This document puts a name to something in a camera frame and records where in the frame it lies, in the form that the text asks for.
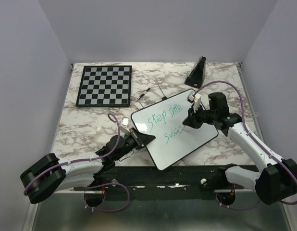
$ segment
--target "checkered pattern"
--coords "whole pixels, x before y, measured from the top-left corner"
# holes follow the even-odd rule
[[[129,106],[131,66],[85,66],[76,106]]]

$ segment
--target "tilted whiteboard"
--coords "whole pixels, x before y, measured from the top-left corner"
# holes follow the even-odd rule
[[[171,166],[218,136],[214,125],[203,124],[200,129],[183,126],[182,122],[191,107],[187,101],[191,92],[194,90],[189,89],[131,115],[138,131],[156,136],[147,145],[147,150],[159,170]]]

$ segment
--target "marble surface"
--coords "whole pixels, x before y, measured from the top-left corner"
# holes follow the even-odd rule
[[[114,113],[119,121],[123,116],[129,117],[137,110],[134,105],[128,108],[77,108],[75,106],[81,75],[85,65],[132,65],[131,102],[155,82],[158,82],[167,97],[180,93],[190,87],[184,85],[184,80],[194,63],[89,63],[75,64],[69,89],[66,95],[60,124],[56,133],[53,152],[58,157],[84,157],[94,155],[109,139],[117,134],[117,126],[107,118],[107,113]],[[225,80],[239,88],[243,93],[246,107],[246,122],[255,131],[252,114],[240,81],[240,77],[233,63],[207,63],[205,82]],[[227,96],[230,112],[241,115],[240,101],[235,90],[225,84],[213,84],[201,91],[202,101],[208,106],[208,94],[223,92]],[[142,99],[143,105],[159,101],[162,95],[155,85],[152,92]],[[235,163],[239,165],[253,164],[249,157],[239,146],[232,143],[221,132],[214,140],[208,142],[175,165],[226,165]],[[153,166],[153,161],[145,149],[133,155],[117,166]]]

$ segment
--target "gray wall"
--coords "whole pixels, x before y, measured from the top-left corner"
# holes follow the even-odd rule
[[[242,69],[265,142],[297,162],[297,0],[277,2]]]
[[[73,62],[241,62],[276,2],[39,0]]]
[[[48,153],[70,65],[36,0],[0,0],[0,231],[22,229],[20,174]]]

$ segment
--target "marble table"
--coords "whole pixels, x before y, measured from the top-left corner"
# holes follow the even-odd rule
[[[184,84],[187,73],[194,63],[83,63],[75,64],[67,91],[59,127],[55,136],[53,152],[58,157],[85,157],[94,155],[113,135],[117,126],[107,118],[107,113],[114,113],[120,121],[137,110],[131,105],[128,108],[78,108],[75,106],[83,67],[86,65],[132,65],[131,102],[134,102],[145,89],[158,82],[167,97],[178,94],[190,87]],[[207,63],[204,84],[214,80],[224,80],[234,84],[242,92],[246,107],[246,122],[255,131],[252,114],[246,95],[234,63]],[[223,92],[227,96],[230,112],[241,115],[240,101],[235,90],[225,84],[213,84],[201,91],[202,101],[208,107],[208,94]],[[161,95],[158,88],[155,92]],[[141,99],[142,104],[149,105],[160,101],[152,92]],[[253,164],[239,146],[230,141],[221,132],[219,136],[191,153],[176,166],[192,165],[238,165]],[[145,149],[133,155],[117,166],[153,166],[153,161]]]

